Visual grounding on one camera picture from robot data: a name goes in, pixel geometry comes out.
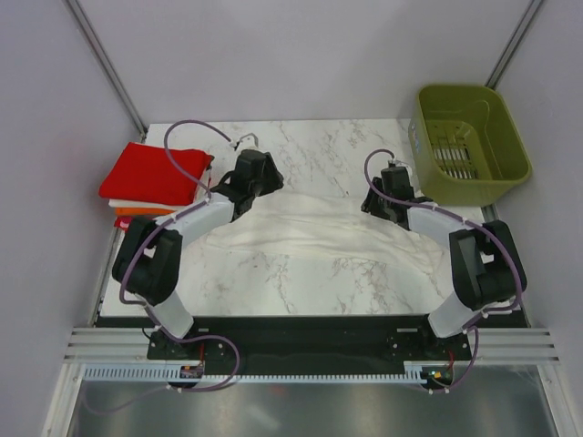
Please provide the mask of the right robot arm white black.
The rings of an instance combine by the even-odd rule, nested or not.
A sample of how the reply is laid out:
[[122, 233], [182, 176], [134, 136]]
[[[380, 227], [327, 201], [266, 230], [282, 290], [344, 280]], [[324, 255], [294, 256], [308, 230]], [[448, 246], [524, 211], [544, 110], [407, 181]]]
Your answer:
[[407, 169], [389, 165], [380, 177], [365, 177], [369, 192], [361, 210], [401, 228], [428, 237], [447, 250], [453, 292], [427, 315], [427, 330], [417, 335], [418, 350], [438, 358], [450, 338], [480, 317], [514, 310], [521, 303], [527, 279], [508, 225], [483, 224], [462, 218], [417, 197]]

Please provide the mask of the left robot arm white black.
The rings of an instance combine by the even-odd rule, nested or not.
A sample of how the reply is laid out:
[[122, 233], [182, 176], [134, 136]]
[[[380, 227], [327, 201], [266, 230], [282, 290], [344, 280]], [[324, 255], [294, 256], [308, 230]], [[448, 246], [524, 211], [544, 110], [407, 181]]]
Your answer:
[[258, 197], [283, 188], [283, 176], [270, 153], [242, 150], [232, 171], [200, 203], [157, 219], [134, 218], [112, 268], [119, 300], [139, 306], [169, 335], [168, 346], [180, 358], [199, 350], [194, 318], [178, 292], [182, 249], [247, 213]]

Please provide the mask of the white t shirt robot print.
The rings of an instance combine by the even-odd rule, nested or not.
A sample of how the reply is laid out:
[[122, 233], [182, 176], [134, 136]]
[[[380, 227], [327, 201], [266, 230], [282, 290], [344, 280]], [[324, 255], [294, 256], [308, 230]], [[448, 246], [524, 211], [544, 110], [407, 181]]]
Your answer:
[[365, 214], [360, 206], [356, 198], [274, 193], [257, 198], [241, 218], [214, 229], [206, 243], [307, 259], [366, 259], [431, 276], [448, 273], [445, 247]]

